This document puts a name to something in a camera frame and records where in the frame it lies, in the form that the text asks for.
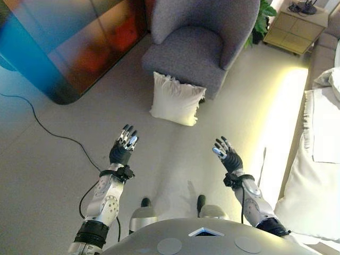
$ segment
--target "white cushion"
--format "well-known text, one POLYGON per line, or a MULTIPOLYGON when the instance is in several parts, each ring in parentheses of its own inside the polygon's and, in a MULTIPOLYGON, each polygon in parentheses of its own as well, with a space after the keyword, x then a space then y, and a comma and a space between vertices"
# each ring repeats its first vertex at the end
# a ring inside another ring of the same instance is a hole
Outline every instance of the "white cushion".
POLYGON ((335 97, 340 101, 340 67, 326 70, 314 82, 324 87, 331 86, 335 97))
POLYGON ((340 164, 314 162, 303 135, 275 214, 294 233, 340 242, 340 164))
POLYGON ((194 126, 199 101, 204 98, 206 88, 180 84, 169 75, 154 72, 155 90, 151 115, 156 118, 194 126))
POLYGON ((340 67, 340 40, 335 49, 334 67, 340 67))

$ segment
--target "potted plant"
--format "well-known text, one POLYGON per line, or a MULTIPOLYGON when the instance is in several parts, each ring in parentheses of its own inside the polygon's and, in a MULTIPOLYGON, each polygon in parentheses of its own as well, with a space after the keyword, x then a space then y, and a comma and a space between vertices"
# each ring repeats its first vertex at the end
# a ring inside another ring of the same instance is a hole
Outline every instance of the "potted plant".
POLYGON ((254 28, 244 46, 252 46, 253 44, 258 44, 260 41, 262 41, 268 32, 269 17, 276 15, 276 10, 270 6, 267 0, 260 0, 259 14, 257 16, 254 28))

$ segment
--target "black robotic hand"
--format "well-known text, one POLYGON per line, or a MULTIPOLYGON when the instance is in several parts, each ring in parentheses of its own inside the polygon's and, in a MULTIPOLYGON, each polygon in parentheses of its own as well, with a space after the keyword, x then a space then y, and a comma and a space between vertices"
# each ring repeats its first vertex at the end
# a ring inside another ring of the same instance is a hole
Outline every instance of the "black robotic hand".
POLYGON ((115 141, 110 151, 110 164, 116 163, 127 165, 131 157, 131 152, 138 141, 137 130, 133 131, 133 126, 125 125, 120 137, 115 141))
POLYGON ((215 146, 212 151, 219 157, 222 164, 225 166, 229 173, 243 168, 242 159, 236 153, 235 149, 227 141, 225 137, 221 137, 222 141, 216 139, 215 146))

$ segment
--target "black cable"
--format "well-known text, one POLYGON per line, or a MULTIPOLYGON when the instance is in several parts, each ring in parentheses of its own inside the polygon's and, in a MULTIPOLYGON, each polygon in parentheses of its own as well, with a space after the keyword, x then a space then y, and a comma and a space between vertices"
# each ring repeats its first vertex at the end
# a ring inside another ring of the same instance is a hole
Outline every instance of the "black cable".
MULTIPOLYGON (((86 195, 97 185, 99 181, 97 181, 84 195, 83 197, 81 198, 80 200, 80 203, 79 203, 79 214, 80 216, 85 219, 85 216, 84 214, 81 212, 81 204, 84 200, 84 198, 86 197, 86 195)), ((121 228, 121 222, 119 221, 118 217, 117 217, 117 222, 118 222, 118 242, 121 240, 121 231, 122 231, 122 228, 121 228)))
MULTIPOLYGON (((37 117, 37 115, 36 115, 36 111, 35 111, 35 109, 34 109, 32 103, 31 103, 28 99, 26 99, 26 98, 24 98, 24 97, 21 97, 21 96, 16 96, 16 95, 5 95, 5 94, 2 94, 2 93, 0 93, 0 95, 3 96, 3 97, 20 98, 20 99, 26 101, 26 102, 31 106, 31 108, 32 108, 34 118, 36 119, 36 121, 38 122, 38 124, 39 124, 39 125, 40 125, 47 133, 49 133, 50 135, 52 135, 52 136, 54 136, 54 137, 58 137, 58 138, 63 138, 63 139, 71 140, 71 141, 77 143, 77 144, 82 148, 82 150, 84 151, 85 155, 87 156, 87 158, 89 159, 89 161, 91 162, 91 164, 92 164, 98 171, 101 172, 100 168, 99 168, 98 166, 96 166, 95 163, 93 163, 93 161, 91 160, 90 156, 89 156, 88 153, 86 152, 84 146, 83 146, 80 142, 78 142, 78 141, 76 141, 76 140, 74 140, 74 139, 72 139, 72 138, 69 138, 69 137, 63 137, 63 136, 61 136, 61 135, 54 134, 54 133, 50 132, 47 128, 45 128, 45 127, 42 125, 42 123, 40 122, 40 120, 38 120, 38 117, 37 117)), ((79 214, 80 214, 80 216, 81 216, 83 219, 85 219, 85 216, 84 216, 83 213, 81 212, 81 204, 82 204, 84 198, 86 197, 86 195, 87 195, 87 194, 88 194, 88 193, 89 193, 89 192, 97 185, 98 182, 99 182, 99 181, 97 181, 97 182, 96 182, 96 183, 95 183, 95 184, 94 184, 94 185, 93 185, 93 186, 92 186, 92 187, 91 187, 91 188, 83 195, 83 197, 81 198, 81 200, 80 200, 80 202, 79 202, 79 214)), ((121 223, 120 223, 118 217, 117 217, 117 222, 118 222, 118 242, 119 242, 119 241, 121 240, 121 223)))
POLYGON ((79 202, 79 214, 80 214, 80 217, 82 217, 83 219, 85 219, 85 216, 81 212, 81 204, 83 203, 83 200, 86 197, 86 195, 97 185, 98 182, 99 182, 99 180, 83 195, 83 197, 81 198, 81 200, 79 202))
POLYGON ((119 221, 118 216, 116 219, 118 222, 118 242, 119 242, 121 240, 121 222, 119 221))
POLYGON ((243 224, 243 213, 244 213, 244 187, 242 186, 242 210, 241 210, 241 223, 243 224))
POLYGON ((34 110, 34 107, 33 107, 33 105, 31 104, 31 102, 28 101, 28 99, 26 99, 26 98, 24 98, 24 97, 21 97, 21 96, 5 95, 5 94, 2 94, 2 93, 0 93, 0 95, 3 96, 3 97, 20 98, 20 99, 26 101, 26 102, 31 106, 31 108, 32 108, 34 118, 36 119, 36 121, 38 122, 38 124, 39 124, 39 125, 40 125, 47 133, 49 133, 50 135, 52 135, 52 136, 54 136, 54 137, 67 139, 67 140, 70 140, 70 141, 73 141, 73 142, 77 143, 77 144, 82 148, 82 150, 84 151, 85 155, 87 156, 87 158, 89 159, 89 161, 91 162, 91 164, 92 164, 98 171, 101 172, 100 168, 99 168, 98 166, 96 166, 95 163, 93 163, 93 161, 91 160, 90 156, 89 156, 88 153, 86 152, 84 146, 83 146, 80 142, 78 142, 78 141, 76 141, 76 140, 74 140, 74 139, 72 139, 72 138, 69 138, 69 137, 63 137, 63 136, 61 136, 61 135, 54 134, 54 133, 50 132, 47 128, 45 128, 45 127, 41 124, 41 122, 38 120, 38 117, 37 117, 37 115, 36 115, 36 111, 34 110))

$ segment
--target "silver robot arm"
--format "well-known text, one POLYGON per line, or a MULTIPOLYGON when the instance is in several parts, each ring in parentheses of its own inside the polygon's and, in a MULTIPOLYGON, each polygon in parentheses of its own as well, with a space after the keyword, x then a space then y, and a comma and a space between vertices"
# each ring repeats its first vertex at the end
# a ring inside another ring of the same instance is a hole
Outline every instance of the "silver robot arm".
POLYGON ((69 247, 69 255, 102 253, 109 228, 118 216, 124 184, 134 177, 127 165, 138 141, 137 132, 132 130, 132 126, 126 125, 115 141, 109 154, 111 165, 108 170, 100 172, 93 199, 89 203, 81 228, 69 247))
POLYGON ((221 139, 216 139, 217 143, 212 150, 227 169, 224 183, 235 192, 242 205, 243 215, 253 227, 286 239, 290 231, 285 229, 270 204, 264 200, 253 176, 244 173, 241 157, 225 137, 221 139))

